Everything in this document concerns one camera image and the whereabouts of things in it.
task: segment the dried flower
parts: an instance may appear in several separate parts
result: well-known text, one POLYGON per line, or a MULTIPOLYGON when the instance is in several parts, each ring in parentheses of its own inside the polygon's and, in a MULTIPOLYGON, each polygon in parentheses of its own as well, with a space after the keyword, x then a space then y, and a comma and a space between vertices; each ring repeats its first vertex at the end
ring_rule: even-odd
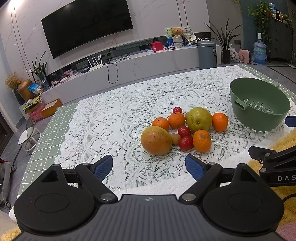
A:
POLYGON ((5 85, 10 89, 17 89, 19 84, 21 83, 20 79, 16 75, 16 73, 10 74, 7 76, 5 80, 5 85))

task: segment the wall socket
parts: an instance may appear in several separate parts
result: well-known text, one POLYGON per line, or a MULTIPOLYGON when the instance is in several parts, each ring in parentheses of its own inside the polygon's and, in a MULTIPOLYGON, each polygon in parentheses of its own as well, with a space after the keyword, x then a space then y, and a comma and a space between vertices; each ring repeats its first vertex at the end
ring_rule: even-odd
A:
POLYGON ((240 45, 240 44, 242 44, 242 42, 241 42, 241 40, 234 40, 234 44, 240 45))

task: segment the green bowl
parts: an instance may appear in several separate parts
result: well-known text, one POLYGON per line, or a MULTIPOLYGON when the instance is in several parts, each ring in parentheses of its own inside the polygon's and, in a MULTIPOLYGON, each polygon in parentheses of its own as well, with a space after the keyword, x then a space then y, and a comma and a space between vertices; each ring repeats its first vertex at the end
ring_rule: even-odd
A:
POLYGON ((290 101, 276 86, 263 80, 238 78, 230 83, 233 112, 245 126, 257 131, 276 128, 290 110, 290 101))

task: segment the metal screw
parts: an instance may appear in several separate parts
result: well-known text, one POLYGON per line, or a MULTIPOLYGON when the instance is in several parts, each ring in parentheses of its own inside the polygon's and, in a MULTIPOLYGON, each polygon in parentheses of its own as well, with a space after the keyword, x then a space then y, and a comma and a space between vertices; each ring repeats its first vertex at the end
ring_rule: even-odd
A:
POLYGON ((194 194, 192 194, 192 193, 185 193, 185 194, 182 195, 182 199, 184 201, 193 201, 193 200, 196 199, 196 196, 194 194))
POLYGON ((113 193, 104 193, 101 195, 101 199, 104 201, 112 201, 115 198, 113 193))

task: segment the red tomato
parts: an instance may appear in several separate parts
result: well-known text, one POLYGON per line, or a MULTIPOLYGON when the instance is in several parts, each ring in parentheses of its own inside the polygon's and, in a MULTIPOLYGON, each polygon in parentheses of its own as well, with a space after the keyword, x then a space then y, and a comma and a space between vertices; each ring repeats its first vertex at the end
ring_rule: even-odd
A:
POLYGON ((180 107, 175 107, 175 108, 173 109, 173 113, 175 113, 175 112, 180 112, 180 113, 182 113, 183 111, 182 111, 182 109, 181 109, 180 107))
POLYGON ((181 150, 189 150, 193 147, 193 138, 192 137, 182 137, 179 140, 179 147, 181 150))
POLYGON ((178 134, 180 135, 180 137, 189 137, 191 136, 191 131, 188 127, 181 126, 178 129, 178 134))

